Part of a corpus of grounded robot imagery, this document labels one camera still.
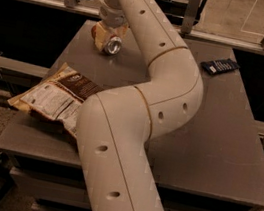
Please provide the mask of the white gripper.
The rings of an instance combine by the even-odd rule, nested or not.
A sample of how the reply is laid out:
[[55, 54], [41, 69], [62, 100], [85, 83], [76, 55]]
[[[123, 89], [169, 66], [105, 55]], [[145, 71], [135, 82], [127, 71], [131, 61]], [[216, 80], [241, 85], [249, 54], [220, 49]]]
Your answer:
[[110, 38], [113, 35], [113, 30], [110, 28], [117, 28], [117, 36], [120, 39], [124, 39], [129, 26], [128, 24], [125, 24], [127, 20], [123, 11], [118, 8], [112, 8], [105, 2], [105, 0], [101, 0], [99, 15], [106, 25], [102, 21], [98, 21], [97, 24], [94, 25], [93, 39], [96, 48], [99, 51], [105, 52], [106, 45], [109, 43]]

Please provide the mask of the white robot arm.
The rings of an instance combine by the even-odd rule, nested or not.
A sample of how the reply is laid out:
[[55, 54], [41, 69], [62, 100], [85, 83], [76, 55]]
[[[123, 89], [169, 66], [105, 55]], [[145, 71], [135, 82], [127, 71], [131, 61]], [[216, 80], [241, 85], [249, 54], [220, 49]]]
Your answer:
[[202, 103], [199, 67], [155, 0], [104, 0], [122, 10], [150, 80], [91, 95], [77, 146], [92, 211], [164, 211], [144, 144], [186, 124]]

